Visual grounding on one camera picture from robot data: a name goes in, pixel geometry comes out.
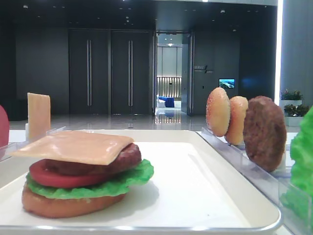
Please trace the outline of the orange cheese slice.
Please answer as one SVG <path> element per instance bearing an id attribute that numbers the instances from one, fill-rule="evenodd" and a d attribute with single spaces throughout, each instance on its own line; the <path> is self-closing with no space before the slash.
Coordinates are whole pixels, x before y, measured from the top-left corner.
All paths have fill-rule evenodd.
<path id="1" fill-rule="evenodd" d="M 134 140 L 131 137 L 61 131 L 45 136 L 11 153 L 13 157 L 34 157 L 90 165 L 109 165 Z"/>
<path id="2" fill-rule="evenodd" d="M 27 93 L 28 103 L 28 138 L 42 137 L 51 129 L 50 96 Z"/>

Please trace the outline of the meat patty on burger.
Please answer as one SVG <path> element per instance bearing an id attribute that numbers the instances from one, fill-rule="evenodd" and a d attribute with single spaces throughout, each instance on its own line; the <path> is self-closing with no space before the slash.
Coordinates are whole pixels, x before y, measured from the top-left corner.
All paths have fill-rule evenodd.
<path id="1" fill-rule="evenodd" d="M 64 175 L 117 174 L 136 167 L 142 161 L 139 147 L 132 143 L 125 147 L 109 165 L 93 165 L 45 160 L 47 170 Z"/>

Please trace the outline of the meat patty in holder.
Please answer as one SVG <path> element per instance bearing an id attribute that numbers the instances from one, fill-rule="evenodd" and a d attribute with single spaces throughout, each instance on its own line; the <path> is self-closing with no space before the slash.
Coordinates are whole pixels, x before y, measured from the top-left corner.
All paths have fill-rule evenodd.
<path id="1" fill-rule="evenodd" d="M 276 170 L 287 139 L 282 109 L 266 96 L 250 99 L 243 137 L 248 158 L 267 172 Z"/>

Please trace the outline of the orange cheese slice in holder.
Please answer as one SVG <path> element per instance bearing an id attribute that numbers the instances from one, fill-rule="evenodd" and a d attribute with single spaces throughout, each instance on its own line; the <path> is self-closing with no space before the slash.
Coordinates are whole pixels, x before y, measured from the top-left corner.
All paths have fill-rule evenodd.
<path id="1" fill-rule="evenodd" d="M 50 96 L 27 93 L 28 103 L 28 138 L 42 137 L 51 129 Z"/>

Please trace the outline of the tomato slice on burger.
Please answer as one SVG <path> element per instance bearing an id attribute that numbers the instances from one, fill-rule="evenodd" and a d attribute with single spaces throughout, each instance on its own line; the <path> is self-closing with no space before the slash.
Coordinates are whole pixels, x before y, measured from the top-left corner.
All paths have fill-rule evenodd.
<path id="1" fill-rule="evenodd" d="M 79 188 L 106 182 L 114 177 L 110 174 L 64 175 L 47 170 L 45 160 L 35 162 L 29 167 L 31 178 L 40 185 L 55 188 Z"/>

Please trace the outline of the red tomato slice in holder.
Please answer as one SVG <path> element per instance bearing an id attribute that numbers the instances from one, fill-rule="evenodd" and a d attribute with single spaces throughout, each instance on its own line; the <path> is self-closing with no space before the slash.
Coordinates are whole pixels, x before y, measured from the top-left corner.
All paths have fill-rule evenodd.
<path id="1" fill-rule="evenodd" d="M 9 120 L 6 111 L 0 106 L 0 147 L 8 145 Z"/>

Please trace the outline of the green lettuce leaf in holder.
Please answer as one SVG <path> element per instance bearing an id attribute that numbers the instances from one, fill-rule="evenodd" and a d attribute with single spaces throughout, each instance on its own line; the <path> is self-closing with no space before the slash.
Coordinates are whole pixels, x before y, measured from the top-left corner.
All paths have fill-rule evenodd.
<path id="1" fill-rule="evenodd" d="M 282 204 L 301 219 L 313 218 L 313 110 L 300 123 L 300 132 L 291 140 L 291 168 L 293 185 L 281 196 Z"/>

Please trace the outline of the sesame bun top rear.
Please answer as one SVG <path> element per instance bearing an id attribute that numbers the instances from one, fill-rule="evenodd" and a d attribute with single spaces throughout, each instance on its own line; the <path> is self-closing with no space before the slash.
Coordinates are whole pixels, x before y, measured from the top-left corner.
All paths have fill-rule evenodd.
<path id="1" fill-rule="evenodd" d="M 217 137 L 222 137 L 230 122 L 230 100 L 223 88 L 215 88 L 208 96 L 206 104 L 206 122 Z"/>

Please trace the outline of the sesame bun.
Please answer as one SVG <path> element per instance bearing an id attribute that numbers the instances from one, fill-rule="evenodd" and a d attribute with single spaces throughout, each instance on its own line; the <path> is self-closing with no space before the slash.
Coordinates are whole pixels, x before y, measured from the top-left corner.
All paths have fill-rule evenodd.
<path id="1" fill-rule="evenodd" d="M 248 100 L 242 96 L 235 96 L 230 99 L 230 122 L 225 139 L 229 144 L 239 145 L 243 141 L 244 120 Z"/>
<path id="2" fill-rule="evenodd" d="M 223 88 L 215 88 L 208 96 L 206 104 L 206 122 L 217 137 L 222 137 L 230 122 L 230 100 Z"/>

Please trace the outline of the dark double door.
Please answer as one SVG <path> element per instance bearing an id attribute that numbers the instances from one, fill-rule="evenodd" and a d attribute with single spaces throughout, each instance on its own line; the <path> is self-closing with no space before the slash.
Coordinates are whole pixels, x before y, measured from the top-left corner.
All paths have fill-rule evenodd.
<path id="1" fill-rule="evenodd" d="M 70 30 L 70 113 L 149 114 L 151 39 L 147 30 Z"/>

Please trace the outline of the metal serving tray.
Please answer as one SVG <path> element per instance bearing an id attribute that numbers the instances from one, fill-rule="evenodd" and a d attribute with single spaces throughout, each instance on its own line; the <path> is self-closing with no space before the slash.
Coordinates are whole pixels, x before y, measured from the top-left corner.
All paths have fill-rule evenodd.
<path id="1" fill-rule="evenodd" d="M 0 164 L 3 235 L 272 235 L 280 209 L 193 131 L 110 130 L 130 136 L 154 166 L 151 180 L 131 186 L 112 207 L 47 219 L 26 213 L 21 195 L 34 158 Z"/>

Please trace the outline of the sesame bun top front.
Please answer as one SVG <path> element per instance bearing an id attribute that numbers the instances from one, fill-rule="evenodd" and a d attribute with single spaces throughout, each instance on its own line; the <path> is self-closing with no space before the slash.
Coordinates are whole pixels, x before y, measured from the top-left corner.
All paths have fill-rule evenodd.
<path id="1" fill-rule="evenodd" d="M 244 120 L 248 100 L 242 96 L 235 96 L 230 99 L 230 122 L 225 139 L 229 144 L 239 145 L 243 141 Z"/>

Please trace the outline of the potted plants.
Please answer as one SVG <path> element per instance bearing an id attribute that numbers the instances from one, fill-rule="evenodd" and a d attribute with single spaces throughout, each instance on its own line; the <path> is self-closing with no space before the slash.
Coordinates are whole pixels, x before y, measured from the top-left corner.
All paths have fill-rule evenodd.
<path id="1" fill-rule="evenodd" d="M 309 111 L 310 107 L 302 104 L 303 95 L 300 91 L 281 92 L 279 106 L 284 112 L 285 123 L 287 126 L 296 127 L 300 125 L 305 114 Z"/>

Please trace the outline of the bun bottom on tray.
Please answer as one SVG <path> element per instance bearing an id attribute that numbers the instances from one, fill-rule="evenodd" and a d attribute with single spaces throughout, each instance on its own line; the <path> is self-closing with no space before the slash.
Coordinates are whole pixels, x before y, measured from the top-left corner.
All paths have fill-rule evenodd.
<path id="1" fill-rule="evenodd" d="M 29 186 L 22 190 L 23 209 L 45 218 L 70 218 L 104 210 L 120 202 L 128 187 L 111 183 L 82 188 L 45 188 Z"/>

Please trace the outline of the wall screen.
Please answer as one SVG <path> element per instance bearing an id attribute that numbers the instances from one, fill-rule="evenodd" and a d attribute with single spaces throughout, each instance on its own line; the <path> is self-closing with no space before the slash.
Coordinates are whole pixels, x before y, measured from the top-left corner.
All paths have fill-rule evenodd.
<path id="1" fill-rule="evenodd" d="M 224 89 L 234 89 L 235 79 L 219 79 L 219 87 Z"/>

